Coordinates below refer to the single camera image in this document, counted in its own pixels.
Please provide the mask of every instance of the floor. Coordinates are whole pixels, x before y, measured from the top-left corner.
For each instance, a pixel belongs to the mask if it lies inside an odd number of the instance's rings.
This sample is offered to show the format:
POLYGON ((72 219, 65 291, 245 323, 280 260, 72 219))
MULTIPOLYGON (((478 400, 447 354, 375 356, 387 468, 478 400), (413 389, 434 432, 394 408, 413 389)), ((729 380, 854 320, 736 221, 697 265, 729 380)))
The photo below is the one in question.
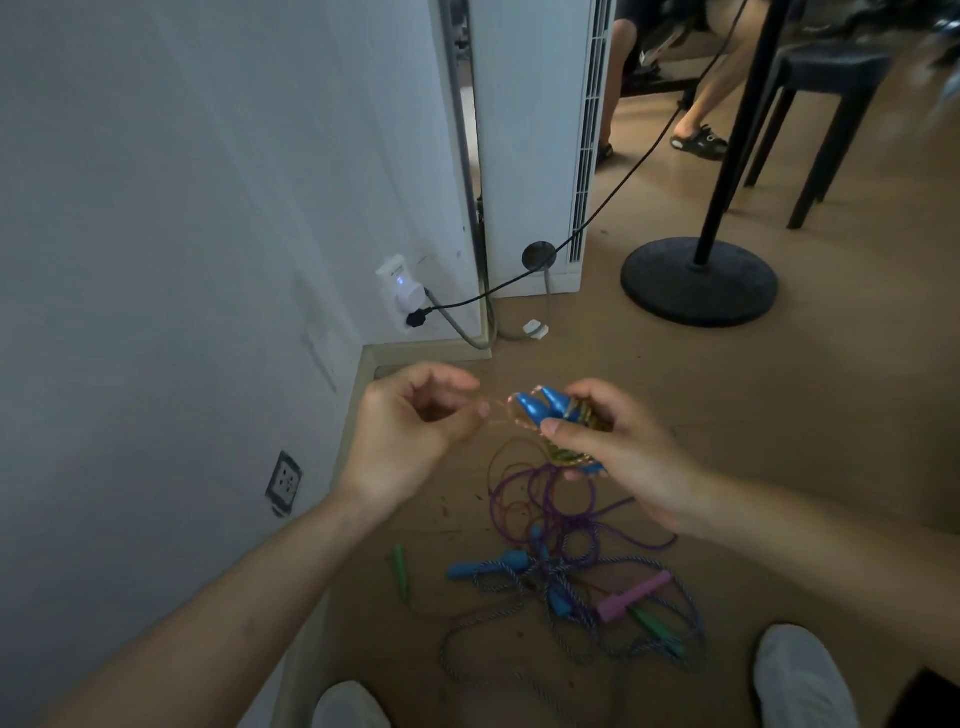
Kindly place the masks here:
MULTIPOLYGON (((698 234, 719 166, 663 145, 590 230, 579 294, 558 297, 537 344, 500 343, 474 365, 483 391, 503 399, 536 384, 609 379, 648 402, 680 442, 711 466, 949 530, 960 525, 960 137, 957 112, 931 112, 944 78, 927 79, 924 49, 906 48, 882 88, 827 201, 801 231, 785 228, 836 101, 801 94, 756 189, 738 194, 722 239, 767 260, 780 297, 741 328, 697 330, 634 307, 617 285, 644 242, 698 234)), ((645 151, 673 96, 623 103, 617 158, 597 178, 599 201, 645 151)), ((710 119, 728 131, 730 100, 710 119)), ((541 316, 542 299, 498 303, 504 325, 541 316)), ((406 726, 550 726, 556 715, 504 682, 518 669, 590 725, 753 724, 748 697, 755 638, 773 621, 819 634, 846 675, 864 726, 881 725, 918 668, 869 625, 751 561, 680 539, 662 559, 704 615, 708 660, 683 671, 656 657, 576 667, 529 604, 517 617, 467 631, 451 646, 461 670, 493 680, 458 687, 438 667, 448 618, 496 602, 444 579, 460 560, 498 556, 486 474, 512 425, 492 424, 442 466, 420 496, 351 560, 331 591, 326 685, 358 679, 406 726), (412 608, 391 568, 404 545, 412 608)), ((512 444, 504 465, 536 454, 512 444)), ((569 485, 566 502, 582 498, 569 485)), ((606 482, 601 497, 617 497, 606 482)), ((659 529, 631 506, 616 524, 638 537, 659 529)), ((605 553, 628 553, 614 541, 605 553)))

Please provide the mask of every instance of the vent grille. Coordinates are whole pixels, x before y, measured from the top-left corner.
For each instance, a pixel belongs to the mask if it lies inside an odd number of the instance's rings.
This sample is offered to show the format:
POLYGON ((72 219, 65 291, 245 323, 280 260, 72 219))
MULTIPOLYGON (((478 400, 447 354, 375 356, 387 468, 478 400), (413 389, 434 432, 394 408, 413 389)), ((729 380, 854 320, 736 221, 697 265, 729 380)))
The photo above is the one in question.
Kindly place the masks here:
MULTIPOLYGON (((587 203, 590 183, 593 180, 593 140, 603 102, 604 58, 607 56, 607 21, 610 17, 611 0, 595 0, 593 4, 593 27, 590 32, 589 66, 586 83, 587 98, 584 100, 584 117, 580 128, 580 158, 577 168, 577 191, 573 199, 573 232, 587 220, 587 203)), ((579 263, 584 256, 584 234, 578 233, 567 247, 566 259, 579 263)))

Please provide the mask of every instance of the white floor-standing air conditioner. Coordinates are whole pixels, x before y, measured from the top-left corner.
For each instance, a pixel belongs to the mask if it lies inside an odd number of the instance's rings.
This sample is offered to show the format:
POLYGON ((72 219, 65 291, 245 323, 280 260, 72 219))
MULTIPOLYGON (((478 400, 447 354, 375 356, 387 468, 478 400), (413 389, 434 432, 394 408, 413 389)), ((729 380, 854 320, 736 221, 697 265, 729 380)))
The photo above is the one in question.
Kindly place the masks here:
MULTIPOLYGON (((491 286, 525 272, 524 249, 560 246, 588 218, 612 0, 473 0, 469 31, 491 286)), ((580 290, 587 232, 551 268, 580 290)), ((544 292, 543 273, 496 296, 544 292)))

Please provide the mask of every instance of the person's left hand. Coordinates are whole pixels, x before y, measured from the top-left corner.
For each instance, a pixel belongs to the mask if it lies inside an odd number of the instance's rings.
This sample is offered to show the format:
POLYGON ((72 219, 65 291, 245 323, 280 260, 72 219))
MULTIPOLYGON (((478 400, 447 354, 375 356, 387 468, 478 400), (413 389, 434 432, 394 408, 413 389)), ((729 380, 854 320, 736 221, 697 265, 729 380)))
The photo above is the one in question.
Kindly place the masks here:
POLYGON ((454 445, 490 414, 464 393, 480 386, 462 369, 421 362, 367 387, 341 488, 393 508, 412 497, 454 445))

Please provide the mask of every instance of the black stool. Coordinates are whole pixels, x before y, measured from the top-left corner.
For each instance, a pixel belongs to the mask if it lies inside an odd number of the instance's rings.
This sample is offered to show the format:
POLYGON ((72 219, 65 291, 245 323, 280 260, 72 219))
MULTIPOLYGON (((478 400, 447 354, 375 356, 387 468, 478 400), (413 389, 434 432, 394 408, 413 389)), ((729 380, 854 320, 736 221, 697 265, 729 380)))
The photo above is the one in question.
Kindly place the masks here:
MULTIPOLYGON (((833 178, 856 136, 856 130, 874 99, 876 89, 886 78, 892 63, 893 55, 885 50, 846 41, 824 40, 781 50, 771 69, 770 82, 760 102, 735 181, 739 182, 743 175, 778 90, 783 89, 780 101, 770 117, 767 133, 756 150, 754 165, 744 182, 745 187, 756 184, 797 91, 841 96, 840 107, 833 116, 827 137, 806 178, 804 191, 800 193, 800 199, 797 200, 790 222, 786 226, 791 230, 803 227, 813 201, 822 202, 827 196, 833 178)), ((731 198, 736 187, 735 183, 732 186, 731 198)))

